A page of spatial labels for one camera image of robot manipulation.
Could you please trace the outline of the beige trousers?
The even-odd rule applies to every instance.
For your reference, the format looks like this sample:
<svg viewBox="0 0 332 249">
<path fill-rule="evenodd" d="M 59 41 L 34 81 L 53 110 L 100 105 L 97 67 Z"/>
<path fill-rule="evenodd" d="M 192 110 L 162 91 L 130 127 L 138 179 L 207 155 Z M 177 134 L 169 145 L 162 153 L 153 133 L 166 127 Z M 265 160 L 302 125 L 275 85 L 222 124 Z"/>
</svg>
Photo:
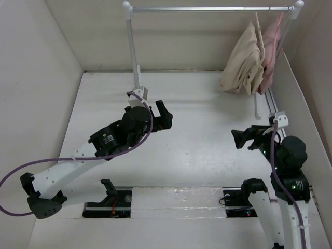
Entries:
<svg viewBox="0 0 332 249">
<path fill-rule="evenodd" d="M 261 32 L 249 23 L 236 43 L 219 78 L 221 91 L 239 93 L 244 89 L 253 95 L 262 83 L 265 48 Z"/>
</svg>

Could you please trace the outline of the cream wooden hanger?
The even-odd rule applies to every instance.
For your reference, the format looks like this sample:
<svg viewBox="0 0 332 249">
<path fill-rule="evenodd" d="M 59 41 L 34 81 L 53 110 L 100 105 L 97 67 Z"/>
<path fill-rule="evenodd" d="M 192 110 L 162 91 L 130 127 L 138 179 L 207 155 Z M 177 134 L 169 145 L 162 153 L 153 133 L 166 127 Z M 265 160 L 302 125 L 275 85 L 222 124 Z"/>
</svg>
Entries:
<svg viewBox="0 0 332 249">
<path fill-rule="evenodd" d="M 255 13 L 255 20 L 256 20 L 256 29 L 258 34 L 258 47 L 260 49 L 260 59 L 263 61 L 265 58 L 266 51 L 265 51 L 264 40 L 261 32 L 261 25 L 259 22 L 259 17 L 257 12 Z"/>
</svg>

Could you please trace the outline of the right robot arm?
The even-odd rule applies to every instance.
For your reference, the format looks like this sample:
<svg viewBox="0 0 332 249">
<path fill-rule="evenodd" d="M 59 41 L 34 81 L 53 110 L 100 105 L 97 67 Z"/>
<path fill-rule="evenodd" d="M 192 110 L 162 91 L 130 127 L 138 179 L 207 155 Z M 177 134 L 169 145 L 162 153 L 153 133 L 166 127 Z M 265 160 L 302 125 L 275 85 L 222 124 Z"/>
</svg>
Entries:
<svg viewBox="0 0 332 249">
<path fill-rule="evenodd" d="M 241 201 L 256 212 L 268 248 L 311 248 L 310 186 L 301 169 L 308 158 L 305 143 L 295 136 L 280 139 L 276 125 L 252 125 L 245 131 L 232 130 L 231 134 L 237 149 L 252 141 L 248 149 L 258 149 L 271 164 L 271 185 L 280 216 L 274 211 L 262 179 L 244 180 L 240 191 Z"/>
</svg>

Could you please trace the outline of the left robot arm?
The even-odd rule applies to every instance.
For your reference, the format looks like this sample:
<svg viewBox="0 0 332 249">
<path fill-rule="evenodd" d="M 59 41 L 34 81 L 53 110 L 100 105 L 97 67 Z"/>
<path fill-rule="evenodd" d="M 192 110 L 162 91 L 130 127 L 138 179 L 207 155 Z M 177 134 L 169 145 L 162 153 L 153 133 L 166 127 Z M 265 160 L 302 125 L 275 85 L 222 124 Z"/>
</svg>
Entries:
<svg viewBox="0 0 332 249">
<path fill-rule="evenodd" d="M 151 107 L 126 107 L 122 119 L 91 135 L 69 161 L 60 160 L 37 174 L 23 174 L 20 181 L 33 215 L 45 219 L 65 206 L 83 202 L 116 205 L 119 192 L 109 179 L 87 188 L 75 187 L 72 182 L 97 165 L 139 147 L 152 132 L 170 129 L 173 115 L 162 100 L 156 101 L 156 106 L 160 116 L 155 116 Z"/>
</svg>

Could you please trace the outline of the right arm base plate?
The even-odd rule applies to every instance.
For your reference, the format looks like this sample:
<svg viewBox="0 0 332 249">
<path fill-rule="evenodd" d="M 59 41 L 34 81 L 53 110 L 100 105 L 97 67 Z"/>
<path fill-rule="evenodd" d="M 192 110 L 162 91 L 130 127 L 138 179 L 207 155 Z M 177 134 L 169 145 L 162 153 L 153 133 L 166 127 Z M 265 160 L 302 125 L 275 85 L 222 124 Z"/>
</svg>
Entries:
<svg viewBox="0 0 332 249">
<path fill-rule="evenodd" d="M 249 201 L 244 199 L 240 187 L 223 188 L 223 197 L 219 203 L 225 207 L 227 218 L 258 217 Z"/>
</svg>

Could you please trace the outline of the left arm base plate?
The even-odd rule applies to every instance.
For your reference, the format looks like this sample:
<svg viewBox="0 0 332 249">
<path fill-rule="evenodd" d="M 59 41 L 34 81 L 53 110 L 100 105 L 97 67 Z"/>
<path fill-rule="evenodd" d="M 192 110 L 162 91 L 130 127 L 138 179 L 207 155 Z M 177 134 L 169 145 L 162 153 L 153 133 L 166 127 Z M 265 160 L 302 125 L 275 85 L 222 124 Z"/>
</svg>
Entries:
<svg viewBox="0 0 332 249">
<path fill-rule="evenodd" d="M 117 190 L 117 197 L 110 204 L 103 202 L 85 203 L 82 212 L 83 218 L 130 218 L 132 189 Z"/>
</svg>

